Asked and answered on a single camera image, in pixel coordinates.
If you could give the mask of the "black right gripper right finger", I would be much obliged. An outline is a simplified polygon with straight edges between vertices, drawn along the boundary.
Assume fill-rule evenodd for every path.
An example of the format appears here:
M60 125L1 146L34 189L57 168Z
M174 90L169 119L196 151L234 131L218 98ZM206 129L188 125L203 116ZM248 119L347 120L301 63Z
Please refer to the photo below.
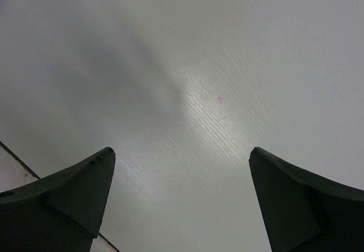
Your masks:
M256 147L250 171L272 251L363 251L363 191Z

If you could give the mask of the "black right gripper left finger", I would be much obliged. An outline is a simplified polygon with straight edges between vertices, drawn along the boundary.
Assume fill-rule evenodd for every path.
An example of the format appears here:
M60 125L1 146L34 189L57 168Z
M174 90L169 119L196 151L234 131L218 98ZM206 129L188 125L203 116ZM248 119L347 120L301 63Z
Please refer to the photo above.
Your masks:
M90 251L115 167L106 147L57 173L1 193L1 251Z

